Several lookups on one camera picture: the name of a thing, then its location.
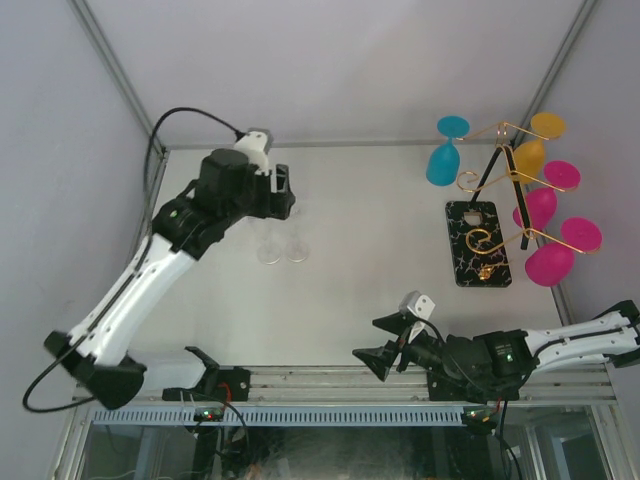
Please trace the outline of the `clear champagne flute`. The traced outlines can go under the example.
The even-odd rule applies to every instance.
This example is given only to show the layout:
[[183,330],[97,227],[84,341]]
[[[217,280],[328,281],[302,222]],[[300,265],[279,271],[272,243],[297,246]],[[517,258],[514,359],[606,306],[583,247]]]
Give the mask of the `clear champagne flute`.
[[281,259],[281,249],[274,239],[273,225],[270,220],[261,220],[257,226],[259,246],[258,260],[265,265],[274,265]]
[[285,245],[285,256],[293,263],[300,263],[309,257],[310,247],[301,236],[300,222],[297,219],[291,221]]

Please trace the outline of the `cyan wine glass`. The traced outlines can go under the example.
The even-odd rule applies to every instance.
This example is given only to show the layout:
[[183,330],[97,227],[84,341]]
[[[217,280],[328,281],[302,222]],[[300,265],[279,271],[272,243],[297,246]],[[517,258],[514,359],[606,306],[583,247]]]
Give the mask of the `cyan wine glass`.
[[437,122],[437,130],[446,140],[431,153],[426,179],[435,186],[444,187],[456,180],[460,166],[460,154],[454,141],[465,137],[470,125],[466,119],[450,115]]

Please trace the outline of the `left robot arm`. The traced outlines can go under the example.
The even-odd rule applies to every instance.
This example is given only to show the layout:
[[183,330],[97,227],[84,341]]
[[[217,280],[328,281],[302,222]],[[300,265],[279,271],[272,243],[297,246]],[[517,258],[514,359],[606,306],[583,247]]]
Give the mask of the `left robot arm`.
[[62,366],[108,410],[144,390],[186,390],[206,400],[219,387],[219,364],[200,348],[168,354],[130,349],[134,334],[170,287],[227,230],[246,217],[285,220],[295,203],[288,166],[260,170],[253,155],[217,149],[199,175],[152,220],[151,232],[98,306],[70,332],[44,342]]

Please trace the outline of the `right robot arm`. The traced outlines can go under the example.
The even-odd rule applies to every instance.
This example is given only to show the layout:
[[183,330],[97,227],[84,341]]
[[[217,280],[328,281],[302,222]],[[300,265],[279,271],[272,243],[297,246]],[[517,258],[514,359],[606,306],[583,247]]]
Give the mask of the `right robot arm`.
[[393,334],[377,348],[352,354],[380,380],[392,370],[414,364],[427,373],[432,401],[487,404],[516,401],[535,375],[570,366],[610,363],[616,368],[639,362],[639,310],[621,301],[593,320],[547,330],[494,331],[473,338],[444,336],[431,322],[434,302],[414,291],[397,312],[373,320]]

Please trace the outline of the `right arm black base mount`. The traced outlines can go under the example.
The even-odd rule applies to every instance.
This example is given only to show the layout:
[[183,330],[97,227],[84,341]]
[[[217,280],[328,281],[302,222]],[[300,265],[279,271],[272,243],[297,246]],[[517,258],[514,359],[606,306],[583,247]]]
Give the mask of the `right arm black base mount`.
[[472,400],[466,380],[451,378],[444,373],[428,370],[426,373],[430,401],[466,401]]

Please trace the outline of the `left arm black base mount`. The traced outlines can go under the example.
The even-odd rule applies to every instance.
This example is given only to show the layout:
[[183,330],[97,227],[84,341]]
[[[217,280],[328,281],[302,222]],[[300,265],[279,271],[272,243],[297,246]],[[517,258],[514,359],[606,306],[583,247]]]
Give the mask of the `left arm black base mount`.
[[245,402],[249,399],[251,372],[241,367],[208,370],[196,390],[207,398],[226,402]]

